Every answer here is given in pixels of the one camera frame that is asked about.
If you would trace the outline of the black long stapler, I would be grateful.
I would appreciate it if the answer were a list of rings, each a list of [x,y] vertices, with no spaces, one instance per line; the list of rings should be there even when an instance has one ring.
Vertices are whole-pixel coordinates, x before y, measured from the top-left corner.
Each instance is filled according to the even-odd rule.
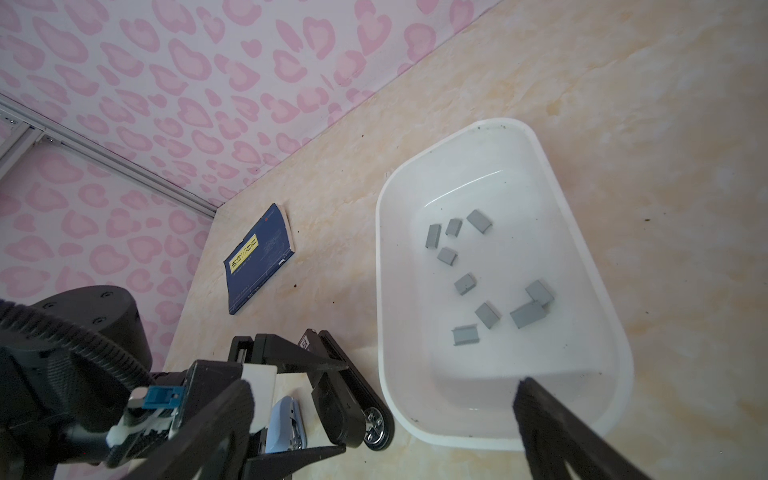
[[[395,433],[394,417],[331,333],[308,329],[299,346],[347,365],[344,370],[308,375],[313,404],[328,440],[348,448],[387,449]]]

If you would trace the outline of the light blue mini stapler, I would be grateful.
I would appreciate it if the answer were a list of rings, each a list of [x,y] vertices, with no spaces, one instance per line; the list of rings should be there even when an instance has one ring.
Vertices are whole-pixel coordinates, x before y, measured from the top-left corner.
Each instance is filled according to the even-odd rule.
[[[307,437],[298,401],[285,396],[273,407],[266,430],[266,454],[301,450],[307,447]]]

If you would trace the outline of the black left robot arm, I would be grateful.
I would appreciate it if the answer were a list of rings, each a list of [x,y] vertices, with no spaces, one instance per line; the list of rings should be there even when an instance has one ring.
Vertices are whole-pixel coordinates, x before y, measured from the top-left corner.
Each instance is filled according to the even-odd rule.
[[[92,286],[1,304],[1,475],[51,479],[67,463],[134,479],[281,479],[360,444],[366,423],[349,364],[308,332],[237,337],[224,361],[155,372],[133,296]],[[268,452],[280,374],[304,373],[324,447]]]

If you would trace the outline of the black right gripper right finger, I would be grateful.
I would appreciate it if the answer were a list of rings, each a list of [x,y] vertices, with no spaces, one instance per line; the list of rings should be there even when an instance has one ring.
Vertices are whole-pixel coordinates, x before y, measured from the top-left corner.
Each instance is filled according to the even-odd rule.
[[[531,377],[513,404],[534,479],[645,479],[647,475]]]

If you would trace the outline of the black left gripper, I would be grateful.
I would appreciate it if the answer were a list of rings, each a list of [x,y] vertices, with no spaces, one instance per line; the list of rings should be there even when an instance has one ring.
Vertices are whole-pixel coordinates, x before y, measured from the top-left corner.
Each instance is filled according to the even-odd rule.
[[[341,361],[317,356],[300,347],[299,343],[275,334],[235,337],[227,360],[198,360],[187,370],[173,437],[229,385],[244,380],[250,385],[255,406],[248,450],[236,479],[287,478],[309,465],[345,453],[347,447],[331,444],[273,454],[264,452],[278,375],[304,374],[308,377],[313,372],[346,368]]]

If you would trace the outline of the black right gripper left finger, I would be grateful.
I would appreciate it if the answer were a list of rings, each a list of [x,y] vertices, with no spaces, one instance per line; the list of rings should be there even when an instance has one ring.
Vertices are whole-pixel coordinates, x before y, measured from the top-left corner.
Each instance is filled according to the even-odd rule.
[[[254,406],[249,383],[235,381],[127,477],[238,478],[248,450]]]

